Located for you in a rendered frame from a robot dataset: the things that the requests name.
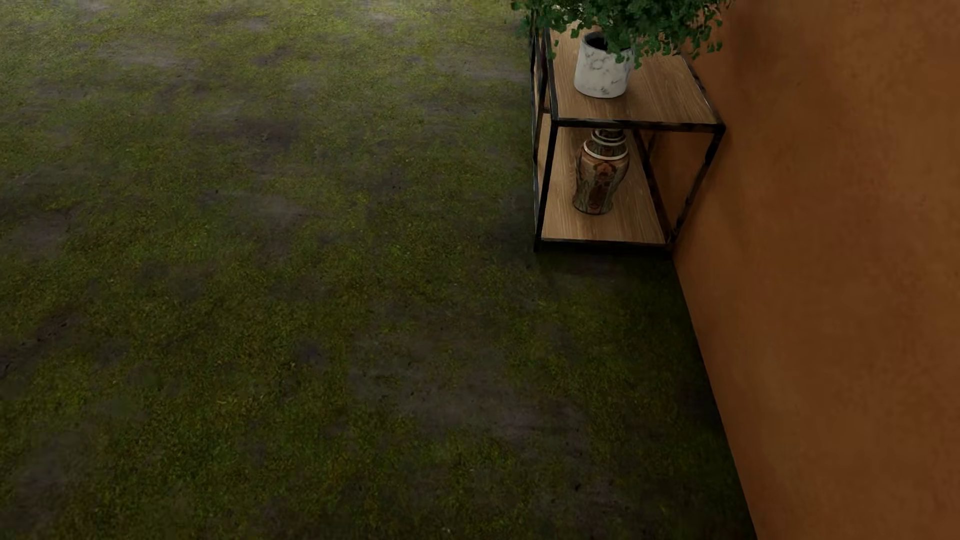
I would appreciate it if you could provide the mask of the brown patterned ceramic vase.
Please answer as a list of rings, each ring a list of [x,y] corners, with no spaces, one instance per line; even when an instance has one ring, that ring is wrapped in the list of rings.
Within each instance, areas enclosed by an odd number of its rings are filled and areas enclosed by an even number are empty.
[[[573,207],[585,215],[606,215],[630,168],[624,129],[593,129],[575,157]]]

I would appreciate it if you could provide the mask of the wooden shelf with black frame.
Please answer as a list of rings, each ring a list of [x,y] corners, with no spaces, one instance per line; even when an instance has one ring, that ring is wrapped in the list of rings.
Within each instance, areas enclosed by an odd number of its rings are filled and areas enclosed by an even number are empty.
[[[707,172],[726,134],[690,60],[653,55],[632,70],[625,94],[598,99],[573,85],[581,38],[529,30],[533,250],[670,250],[679,240]],[[630,168],[613,209],[588,215],[572,203],[575,158],[592,130],[622,129]],[[664,159],[672,135],[705,142],[702,162],[685,192],[666,186],[655,158]]]

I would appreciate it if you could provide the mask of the green leafy plant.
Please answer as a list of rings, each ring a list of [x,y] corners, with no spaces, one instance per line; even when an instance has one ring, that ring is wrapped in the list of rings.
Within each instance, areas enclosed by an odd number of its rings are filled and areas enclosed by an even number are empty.
[[[717,31],[738,0],[508,0],[524,27],[582,39],[598,32],[618,64],[652,56],[696,60],[722,50]]]

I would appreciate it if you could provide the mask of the white marble plant pot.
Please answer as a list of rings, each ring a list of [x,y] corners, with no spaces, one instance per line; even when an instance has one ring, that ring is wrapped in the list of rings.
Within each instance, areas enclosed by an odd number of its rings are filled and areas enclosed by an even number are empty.
[[[617,98],[627,91],[635,65],[632,48],[614,51],[602,31],[591,31],[580,41],[573,86],[589,97]]]

